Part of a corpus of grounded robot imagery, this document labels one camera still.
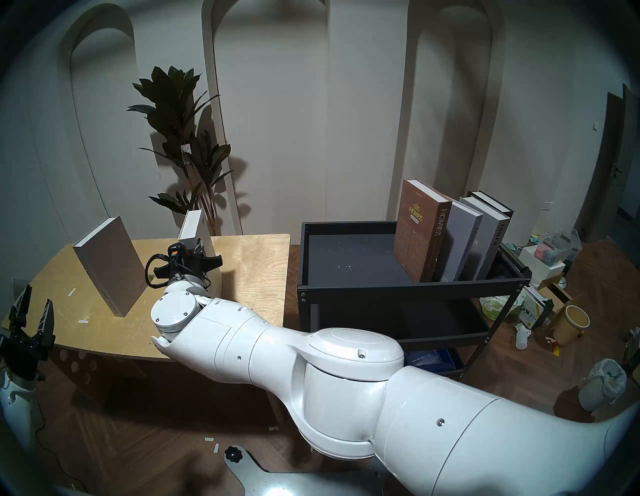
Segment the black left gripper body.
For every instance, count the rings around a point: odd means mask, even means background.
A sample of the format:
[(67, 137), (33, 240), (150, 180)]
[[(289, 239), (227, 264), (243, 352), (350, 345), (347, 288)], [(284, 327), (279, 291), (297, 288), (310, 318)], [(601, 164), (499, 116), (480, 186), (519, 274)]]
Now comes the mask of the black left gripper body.
[(37, 333), (28, 336), (25, 333), (1, 335), (1, 358), (8, 369), (25, 381), (44, 382), (45, 375), (39, 371), (39, 362), (48, 360), (49, 352), (55, 344), (55, 335), (42, 336)]

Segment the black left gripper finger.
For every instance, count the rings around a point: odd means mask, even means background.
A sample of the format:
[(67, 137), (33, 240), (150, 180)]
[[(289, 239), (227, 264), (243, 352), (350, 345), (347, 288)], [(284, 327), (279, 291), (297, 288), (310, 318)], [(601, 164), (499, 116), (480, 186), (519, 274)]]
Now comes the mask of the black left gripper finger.
[(47, 299), (36, 332), (36, 343), (41, 348), (52, 348), (55, 344), (55, 311), (53, 302)]
[(31, 337), (25, 333), (24, 328), (27, 325), (27, 315), (30, 306), (32, 287), (25, 286), (15, 303), (11, 306), (9, 312), (9, 331), (10, 339), (30, 339)]

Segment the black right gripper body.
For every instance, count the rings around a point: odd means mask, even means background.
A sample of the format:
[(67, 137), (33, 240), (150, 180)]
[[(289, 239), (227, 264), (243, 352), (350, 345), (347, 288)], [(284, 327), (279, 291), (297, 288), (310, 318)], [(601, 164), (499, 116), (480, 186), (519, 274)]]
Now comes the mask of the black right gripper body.
[(166, 281), (153, 283), (152, 288), (168, 287), (172, 280), (185, 280), (189, 275), (201, 280), (203, 283), (209, 282), (208, 285), (203, 286), (204, 289), (208, 289), (211, 286), (211, 281), (207, 273), (222, 267), (222, 256), (193, 257), (193, 249), (187, 248), (183, 242), (176, 242), (168, 247), (166, 255), (162, 253), (154, 254), (152, 256), (153, 261), (161, 260), (165, 261), (166, 264), (153, 268), (153, 274), (157, 279), (166, 279)]

